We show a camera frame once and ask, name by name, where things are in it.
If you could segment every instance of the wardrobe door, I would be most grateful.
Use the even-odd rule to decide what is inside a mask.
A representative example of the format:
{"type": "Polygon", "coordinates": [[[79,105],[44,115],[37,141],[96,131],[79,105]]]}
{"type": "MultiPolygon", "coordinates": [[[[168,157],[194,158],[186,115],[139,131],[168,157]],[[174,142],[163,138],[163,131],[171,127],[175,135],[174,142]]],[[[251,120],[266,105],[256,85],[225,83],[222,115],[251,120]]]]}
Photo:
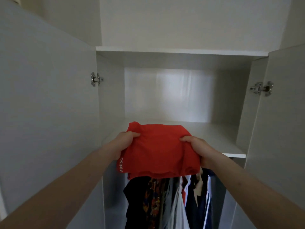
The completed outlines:
{"type": "MultiPolygon", "coordinates": [[[[246,169],[305,209],[305,44],[271,52],[246,169]]],[[[255,228],[237,206],[232,229],[255,228]]]]}
{"type": "MultiPolygon", "coordinates": [[[[8,0],[0,35],[0,181],[11,213],[100,146],[96,54],[8,0]]],[[[68,228],[101,228],[102,216],[99,184],[68,228]]]]}

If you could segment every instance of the fingers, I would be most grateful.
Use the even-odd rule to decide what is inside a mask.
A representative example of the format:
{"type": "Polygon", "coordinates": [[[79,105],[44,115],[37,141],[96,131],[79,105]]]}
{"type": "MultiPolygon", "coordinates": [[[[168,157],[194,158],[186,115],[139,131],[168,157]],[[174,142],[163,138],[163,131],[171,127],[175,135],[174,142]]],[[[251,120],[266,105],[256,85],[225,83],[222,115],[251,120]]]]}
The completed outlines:
{"type": "Polygon", "coordinates": [[[184,136],[182,138],[180,138],[181,141],[187,141],[187,142],[192,142],[193,141],[193,137],[192,136],[184,136]]]}
{"type": "Polygon", "coordinates": [[[133,137],[139,137],[141,134],[140,133],[138,133],[138,132],[132,132],[132,136],[133,137]]]}

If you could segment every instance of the red shirt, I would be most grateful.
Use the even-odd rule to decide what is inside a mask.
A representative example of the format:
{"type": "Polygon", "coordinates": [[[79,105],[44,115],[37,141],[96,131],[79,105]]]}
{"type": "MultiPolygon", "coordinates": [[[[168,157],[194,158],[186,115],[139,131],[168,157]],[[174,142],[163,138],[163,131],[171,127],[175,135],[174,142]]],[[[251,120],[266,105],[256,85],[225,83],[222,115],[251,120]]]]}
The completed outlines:
{"type": "Polygon", "coordinates": [[[140,125],[129,123],[127,131],[139,132],[132,144],[122,151],[116,169],[129,173],[128,179],[140,176],[170,178],[199,173],[200,157],[188,142],[191,136],[181,125],[140,125]]]}

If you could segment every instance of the metal hinge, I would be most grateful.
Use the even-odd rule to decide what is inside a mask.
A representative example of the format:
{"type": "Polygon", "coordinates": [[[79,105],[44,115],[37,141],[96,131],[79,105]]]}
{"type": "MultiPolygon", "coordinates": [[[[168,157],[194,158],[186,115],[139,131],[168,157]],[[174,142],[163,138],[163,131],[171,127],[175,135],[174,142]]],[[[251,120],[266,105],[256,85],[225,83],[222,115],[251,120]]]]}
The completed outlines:
{"type": "Polygon", "coordinates": [[[100,82],[104,81],[103,77],[100,77],[99,74],[97,73],[96,76],[94,72],[91,73],[91,84],[93,87],[95,87],[95,83],[99,85],[100,82]]]}
{"type": "Polygon", "coordinates": [[[272,94],[272,88],[274,83],[268,81],[267,86],[263,87],[263,82],[258,82],[255,86],[250,87],[250,91],[252,91],[256,95],[261,95],[261,92],[265,92],[265,96],[270,96],[272,94]]]}

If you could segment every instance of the red cloth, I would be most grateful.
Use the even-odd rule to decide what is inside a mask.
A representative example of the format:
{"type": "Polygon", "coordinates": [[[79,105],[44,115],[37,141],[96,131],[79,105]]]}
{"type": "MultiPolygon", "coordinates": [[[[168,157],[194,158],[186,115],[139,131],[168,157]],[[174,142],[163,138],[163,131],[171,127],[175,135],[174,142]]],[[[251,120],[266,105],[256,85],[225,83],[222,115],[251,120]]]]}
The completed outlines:
{"type": "Polygon", "coordinates": [[[129,173],[128,179],[140,176],[160,179],[199,173],[199,155],[190,143],[179,140],[183,136],[191,136],[181,125],[140,125],[132,122],[127,131],[141,133],[122,151],[116,163],[118,172],[129,173]]]}

